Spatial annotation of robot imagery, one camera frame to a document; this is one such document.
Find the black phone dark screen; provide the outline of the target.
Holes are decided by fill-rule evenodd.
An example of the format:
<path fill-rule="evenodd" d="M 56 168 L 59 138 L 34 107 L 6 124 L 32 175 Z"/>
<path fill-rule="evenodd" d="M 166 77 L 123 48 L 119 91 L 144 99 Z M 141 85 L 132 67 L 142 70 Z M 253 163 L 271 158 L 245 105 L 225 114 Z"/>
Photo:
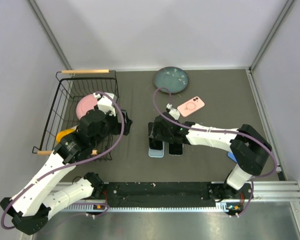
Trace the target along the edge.
<path fill-rule="evenodd" d="M 149 148 L 155 151 L 162 151 L 164 149 L 163 142 L 157 140 L 151 140 L 149 142 Z"/>

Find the light blue phone case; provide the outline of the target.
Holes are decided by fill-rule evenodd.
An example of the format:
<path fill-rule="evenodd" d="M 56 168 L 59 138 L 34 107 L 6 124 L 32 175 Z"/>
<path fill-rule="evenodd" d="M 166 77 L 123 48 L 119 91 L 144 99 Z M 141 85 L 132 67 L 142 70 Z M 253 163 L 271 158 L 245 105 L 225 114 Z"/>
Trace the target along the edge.
<path fill-rule="evenodd" d="M 150 158 L 163 158 L 165 155 L 165 144 L 163 143 L 163 150 L 152 150 L 148 148 L 148 156 Z"/>

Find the teal phone dark screen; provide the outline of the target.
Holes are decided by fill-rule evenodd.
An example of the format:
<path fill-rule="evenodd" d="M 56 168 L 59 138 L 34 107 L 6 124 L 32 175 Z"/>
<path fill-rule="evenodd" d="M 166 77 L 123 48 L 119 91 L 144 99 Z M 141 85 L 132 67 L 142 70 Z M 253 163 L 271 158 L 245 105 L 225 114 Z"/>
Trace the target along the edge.
<path fill-rule="evenodd" d="M 168 145 L 168 153 L 171 156 L 182 156 L 183 155 L 183 144 L 173 143 Z"/>

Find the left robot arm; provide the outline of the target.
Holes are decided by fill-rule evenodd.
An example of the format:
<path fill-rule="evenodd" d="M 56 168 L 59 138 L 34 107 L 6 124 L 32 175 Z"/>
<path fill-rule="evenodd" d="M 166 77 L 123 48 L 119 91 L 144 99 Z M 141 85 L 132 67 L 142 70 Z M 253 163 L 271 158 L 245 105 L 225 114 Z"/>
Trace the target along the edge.
<path fill-rule="evenodd" d="M 33 235 L 58 212 L 84 198 L 99 198 L 104 191 L 98 174 L 89 172 L 78 183 L 52 193 L 55 186 L 76 166 L 92 161 L 93 149 L 109 135 L 128 135 L 132 120 L 125 110 L 117 114 L 93 109 L 82 116 L 76 130 L 65 135 L 32 180 L 0 206 L 11 217 L 12 229 Z"/>

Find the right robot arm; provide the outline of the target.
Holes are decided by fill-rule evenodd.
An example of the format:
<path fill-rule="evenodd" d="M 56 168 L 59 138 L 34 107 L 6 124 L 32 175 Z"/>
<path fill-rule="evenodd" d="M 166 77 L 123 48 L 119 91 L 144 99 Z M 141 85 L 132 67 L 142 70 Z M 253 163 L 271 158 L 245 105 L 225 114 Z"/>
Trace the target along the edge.
<path fill-rule="evenodd" d="M 191 121 L 180 123 L 167 112 L 150 123 L 148 136 L 169 144 L 206 146 L 232 153 L 236 165 L 223 185 L 223 192 L 229 198 L 239 195 L 249 179 L 261 175 L 272 153 L 272 146 L 251 125 L 221 129 Z"/>

